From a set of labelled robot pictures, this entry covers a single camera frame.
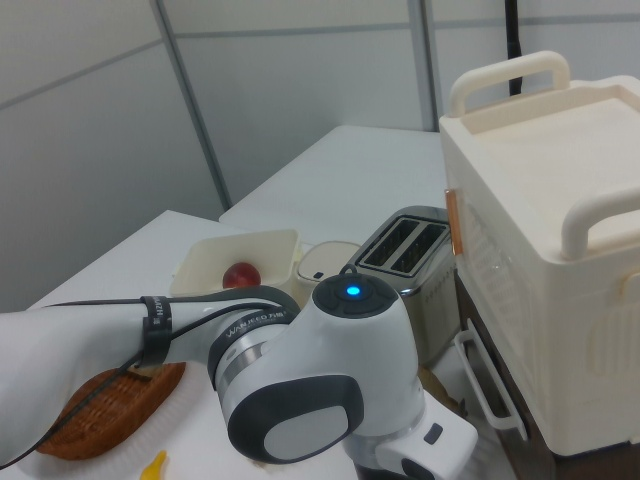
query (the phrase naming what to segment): white plastic bin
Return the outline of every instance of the white plastic bin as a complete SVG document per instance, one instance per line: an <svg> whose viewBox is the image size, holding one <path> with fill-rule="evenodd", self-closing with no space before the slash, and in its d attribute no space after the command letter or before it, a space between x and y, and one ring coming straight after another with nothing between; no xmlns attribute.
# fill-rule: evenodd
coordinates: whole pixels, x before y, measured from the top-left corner
<svg viewBox="0 0 640 480"><path fill-rule="evenodd" d="M299 237L296 230L272 230L201 240L187 253L170 293L184 297L223 290L227 269L247 262L260 273L262 285L291 294L294 264L301 255Z"/></svg>
<svg viewBox="0 0 640 480"><path fill-rule="evenodd" d="M549 90L465 108L543 71ZM640 439L639 110L637 79L570 81L540 52L464 74L440 121L459 275L559 455Z"/></svg>

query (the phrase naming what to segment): white table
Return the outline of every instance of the white table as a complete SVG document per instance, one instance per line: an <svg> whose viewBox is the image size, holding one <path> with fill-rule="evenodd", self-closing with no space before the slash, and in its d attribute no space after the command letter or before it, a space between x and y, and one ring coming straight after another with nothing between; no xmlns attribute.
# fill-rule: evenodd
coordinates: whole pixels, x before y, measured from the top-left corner
<svg viewBox="0 0 640 480"><path fill-rule="evenodd" d="M220 217L247 230L295 228L303 242L358 244L410 205L444 208L437 133L332 130Z"/></svg>
<svg viewBox="0 0 640 480"><path fill-rule="evenodd" d="M226 213L221 218L226 225L165 212L34 307L90 298L168 295L172 274L189 247L202 238L242 231L230 224L248 230L297 228L302 240L312 245L335 239L363 242L399 208L411 204L443 206L444 168L439 163L442 154L434 135L357 127L334 130L312 147L311 153L305 152L286 167L282 176L277 174ZM393 168L387 162L390 158ZM425 159L428 165L421 165ZM324 161L334 174L322 168ZM360 168L365 161L369 164L363 173ZM366 179L366 182L352 183L358 179ZM334 181L339 188L331 189L331 192L299 195L313 185L332 185ZM405 181L407 183L402 186L398 185ZM383 183L388 186L384 192L379 190ZM349 184L350 189L343 188ZM295 202L285 200L290 195L296 198ZM325 197L329 198L324 203L315 203ZM279 207L268 202L279 203ZM360 209L361 215L335 210L345 202L355 211ZM439 361L435 372L451 396L467 399L470 420L480 433L478 447L460 479L513 480L515 476L499 441L481 419L460 361L452 349ZM166 449L169 455L165 480L355 480L353 464L340 446L284 467L263 469L246 460L229 444L219 402L206 369L191 364L169 399L134 435L111 452L84 462L63 462L32 454L18 465L0 472L0 478L137 479L161 449Z"/></svg>

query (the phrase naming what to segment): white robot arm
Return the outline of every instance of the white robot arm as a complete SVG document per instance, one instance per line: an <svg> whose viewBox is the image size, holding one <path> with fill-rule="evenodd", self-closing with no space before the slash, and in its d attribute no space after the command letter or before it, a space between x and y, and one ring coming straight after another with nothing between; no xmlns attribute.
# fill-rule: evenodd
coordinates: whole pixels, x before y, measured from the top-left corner
<svg viewBox="0 0 640 480"><path fill-rule="evenodd" d="M231 443L263 462L343 440L362 471L454 479L475 446L475 429L423 391L404 304L379 279L329 278L299 314L268 287L126 302L0 315L0 465L80 385L127 361L206 364Z"/></svg>

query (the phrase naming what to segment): toaster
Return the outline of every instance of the toaster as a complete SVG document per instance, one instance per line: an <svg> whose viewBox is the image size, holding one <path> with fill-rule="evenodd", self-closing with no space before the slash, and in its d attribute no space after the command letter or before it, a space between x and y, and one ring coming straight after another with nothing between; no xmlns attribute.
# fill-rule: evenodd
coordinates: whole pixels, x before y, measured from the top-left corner
<svg viewBox="0 0 640 480"><path fill-rule="evenodd" d="M442 352L459 328L455 261L445 209L411 206L397 211L349 263L400 294L421 364Z"/></svg>

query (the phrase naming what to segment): wire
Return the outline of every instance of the wire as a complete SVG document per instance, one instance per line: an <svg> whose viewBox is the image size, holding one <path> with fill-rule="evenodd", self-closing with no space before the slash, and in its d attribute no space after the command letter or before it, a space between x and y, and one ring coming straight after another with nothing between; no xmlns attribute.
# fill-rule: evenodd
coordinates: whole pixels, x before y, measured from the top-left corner
<svg viewBox="0 0 640 480"><path fill-rule="evenodd" d="M518 32L518 0L504 0L505 20L507 27L507 58L522 56L520 34ZM522 77L509 80L509 95L522 93Z"/></svg>
<svg viewBox="0 0 640 480"><path fill-rule="evenodd" d="M190 323L189 325L186 325L186 326L176 330L175 332L172 333L171 340L175 340L176 338L181 337L182 335L190 332L191 330L193 330L195 328L198 328L198 327L204 325L205 323L210 322L211 320L214 320L215 318L218 318L218 317L220 317L222 315L225 315L227 313L234 312L234 311L237 311L237 310L266 310L267 308L272 308L273 306L274 305L270 304L270 303L260 303L260 302L239 303L239 304L236 304L236 305L231 305L229 307L217 310L214 313L211 313L211 314L209 314L209 315L207 315L205 317L202 317L200 320L196 320L195 322ZM100 385L98 385L91 392L89 392L75 407L73 407L69 411L69 413L67 413L59 421L54 423L53 426L51 428L49 428L49 430L47 430L47 432L40 438L40 440L38 440L35 444L33 444L32 447L30 447L24 453L20 454L18 457L16 457L13 460L11 460L9 463L6 463L4 465L0 465L0 470L4 470L5 468L9 468L10 466L15 465L20 460L25 458L27 455L33 453L44 442L46 442L53 435L55 435L57 432L59 432L62 429L62 427L64 427L67 423L69 423L78 413L80 413L80 411L83 408L85 408L91 402L91 400L93 400L95 397L97 397L109 385L111 385L118 377L120 377L122 374L124 374L129 368L134 366L140 360L142 360L142 350L137 352L134 356L132 356L125 363L120 365L120 367L118 367L113 372L113 374L111 374Z"/></svg>

